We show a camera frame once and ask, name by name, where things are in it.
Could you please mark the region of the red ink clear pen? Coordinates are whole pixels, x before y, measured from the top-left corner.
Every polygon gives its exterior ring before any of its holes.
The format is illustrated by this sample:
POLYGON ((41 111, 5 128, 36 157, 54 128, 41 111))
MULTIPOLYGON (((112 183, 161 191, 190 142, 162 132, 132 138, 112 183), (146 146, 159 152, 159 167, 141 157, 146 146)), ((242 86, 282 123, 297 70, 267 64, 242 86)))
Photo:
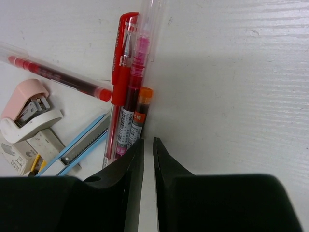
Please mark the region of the red ink clear pen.
POLYGON ((0 60, 101 101, 108 102, 112 98, 112 91, 110 89, 92 84, 57 69, 53 69, 50 66, 35 62, 29 58, 25 51, 9 44, 0 44, 0 60))

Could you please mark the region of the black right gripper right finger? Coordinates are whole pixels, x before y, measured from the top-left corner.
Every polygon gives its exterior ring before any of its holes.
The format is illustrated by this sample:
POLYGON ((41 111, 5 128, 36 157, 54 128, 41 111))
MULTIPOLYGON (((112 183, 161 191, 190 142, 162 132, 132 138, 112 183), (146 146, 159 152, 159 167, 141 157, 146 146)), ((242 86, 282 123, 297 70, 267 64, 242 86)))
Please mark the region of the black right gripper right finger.
POLYGON ((166 149, 160 138, 153 140, 157 223, 160 232, 168 232, 176 213, 175 185, 179 177, 192 176, 166 149))

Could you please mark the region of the blue utility knife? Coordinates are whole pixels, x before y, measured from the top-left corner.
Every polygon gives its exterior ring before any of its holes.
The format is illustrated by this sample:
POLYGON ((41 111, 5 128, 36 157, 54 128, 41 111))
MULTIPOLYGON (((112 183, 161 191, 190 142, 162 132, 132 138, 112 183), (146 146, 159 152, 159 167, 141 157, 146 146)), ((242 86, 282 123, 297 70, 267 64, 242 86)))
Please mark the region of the blue utility knife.
POLYGON ((47 164, 37 176, 65 176, 73 171, 100 143, 106 140, 110 123, 108 112, 99 116, 84 129, 70 144, 47 164))

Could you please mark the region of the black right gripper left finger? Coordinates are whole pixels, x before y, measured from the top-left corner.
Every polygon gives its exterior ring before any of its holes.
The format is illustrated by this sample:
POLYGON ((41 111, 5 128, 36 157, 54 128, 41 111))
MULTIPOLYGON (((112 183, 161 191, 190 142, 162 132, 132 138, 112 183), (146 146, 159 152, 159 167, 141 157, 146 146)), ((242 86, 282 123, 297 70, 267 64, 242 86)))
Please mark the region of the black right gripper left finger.
POLYGON ((86 210, 88 232, 136 232, 144 174, 144 140, 84 182, 91 187, 86 210))

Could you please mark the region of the pink white mini stapler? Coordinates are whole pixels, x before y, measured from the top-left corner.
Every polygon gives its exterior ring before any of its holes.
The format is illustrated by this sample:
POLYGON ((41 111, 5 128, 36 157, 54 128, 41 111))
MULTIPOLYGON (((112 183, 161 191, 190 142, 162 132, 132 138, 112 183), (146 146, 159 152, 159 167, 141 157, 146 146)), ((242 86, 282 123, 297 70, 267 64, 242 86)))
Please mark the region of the pink white mini stapler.
POLYGON ((38 79, 17 85, 0 117, 0 131, 12 144, 35 136, 63 118, 48 102, 49 92, 38 79))

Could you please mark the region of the orange cap refill pen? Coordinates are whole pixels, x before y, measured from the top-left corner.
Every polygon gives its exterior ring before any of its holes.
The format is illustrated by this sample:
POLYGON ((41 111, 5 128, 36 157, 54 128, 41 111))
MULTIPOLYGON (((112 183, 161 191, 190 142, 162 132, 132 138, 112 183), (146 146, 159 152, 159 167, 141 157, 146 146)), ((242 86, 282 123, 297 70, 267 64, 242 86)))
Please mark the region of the orange cap refill pen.
POLYGON ((142 87, 140 89, 136 110, 134 112, 133 123, 129 134, 127 149, 129 149, 139 138, 141 138, 152 96, 153 90, 151 88, 142 87))

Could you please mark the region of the red gel pen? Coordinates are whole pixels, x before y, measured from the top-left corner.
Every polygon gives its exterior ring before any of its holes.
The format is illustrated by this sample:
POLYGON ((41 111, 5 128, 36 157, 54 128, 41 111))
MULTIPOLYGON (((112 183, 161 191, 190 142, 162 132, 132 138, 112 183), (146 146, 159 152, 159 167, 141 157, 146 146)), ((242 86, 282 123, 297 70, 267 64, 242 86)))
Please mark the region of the red gel pen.
POLYGON ((134 38, 137 30, 138 12, 128 12, 119 19, 112 63, 112 108, 102 167, 113 159, 121 111, 126 102, 129 75, 132 63, 134 38))

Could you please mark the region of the pink ink clear pen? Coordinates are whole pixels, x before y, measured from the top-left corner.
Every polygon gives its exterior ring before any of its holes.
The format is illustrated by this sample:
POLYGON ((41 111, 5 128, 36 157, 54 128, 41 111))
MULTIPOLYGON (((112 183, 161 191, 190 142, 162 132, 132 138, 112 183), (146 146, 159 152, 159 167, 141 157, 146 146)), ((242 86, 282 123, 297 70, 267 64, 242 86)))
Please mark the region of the pink ink clear pen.
POLYGON ((133 124, 134 112, 138 102, 138 96, 148 57, 153 57, 157 30, 159 27, 160 13, 162 13, 164 0, 144 0, 137 20, 137 33, 134 44, 133 60, 131 62, 126 103, 122 109, 118 138, 115 147, 114 159, 122 157, 129 141, 133 124))

